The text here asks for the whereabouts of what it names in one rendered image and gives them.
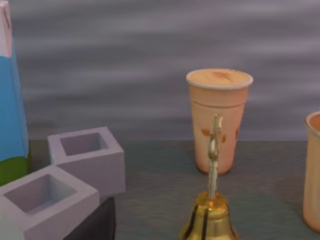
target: cup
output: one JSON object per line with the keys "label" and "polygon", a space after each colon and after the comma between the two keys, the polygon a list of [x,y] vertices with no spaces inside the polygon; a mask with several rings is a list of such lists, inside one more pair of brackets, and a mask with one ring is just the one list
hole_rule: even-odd
{"label": "cup", "polygon": [[306,153],[303,218],[306,225],[320,233],[320,111],[305,119],[308,142]]}
{"label": "cup", "polygon": [[222,144],[218,174],[229,172],[234,160],[240,124],[253,78],[247,73],[224,68],[199,69],[187,74],[191,102],[195,165],[208,174],[208,142],[215,114],[221,114]]}

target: bell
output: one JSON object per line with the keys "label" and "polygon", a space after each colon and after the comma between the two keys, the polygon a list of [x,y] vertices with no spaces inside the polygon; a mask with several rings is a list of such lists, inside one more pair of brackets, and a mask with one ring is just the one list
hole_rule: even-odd
{"label": "bell", "polygon": [[217,167],[222,139],[221,124],[222,117],[216,114],[208,150],[211,159],[208,192],[200,193],[194,200],[191,217],[181,229],[179,240],[239,239],[231,225],[227,199],[217,192]]}

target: ornate bell handle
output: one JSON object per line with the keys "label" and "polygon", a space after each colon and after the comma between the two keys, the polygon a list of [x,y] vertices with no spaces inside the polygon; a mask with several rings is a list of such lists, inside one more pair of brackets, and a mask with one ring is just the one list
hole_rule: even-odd
{"label": "ornate bell handle", "polygon": [[209,182],[208,182],[208,197],[214,199],[217,190],[217,168],[219,151],[222,142],[222,121],[223,117],[220,114],[214,115],[213,130],[210,133],[210,141],[208,148],[208,156],[210,158]]}

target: white carton top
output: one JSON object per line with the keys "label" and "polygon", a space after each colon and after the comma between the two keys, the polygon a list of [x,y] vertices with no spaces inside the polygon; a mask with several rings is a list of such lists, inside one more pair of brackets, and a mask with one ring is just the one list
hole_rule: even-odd
{"label": "white carton top", "polygon": [[10,58],[12,54],[12,26],[7,0],[0,0],[0,57]]}

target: square hole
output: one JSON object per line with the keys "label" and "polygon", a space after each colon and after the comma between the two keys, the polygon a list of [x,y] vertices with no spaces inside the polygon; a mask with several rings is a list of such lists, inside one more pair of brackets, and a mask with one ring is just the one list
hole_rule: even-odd
{"label": "square hole", "polygon": [[98,132],[80,136],[61,138],[61,144],[67,156],[84,154],[107,149],[108,146]]}
{"label": "square hole", "polygon": [[36,214],[77,191],[52,175],[44,175],[4,194],[28,215]]}

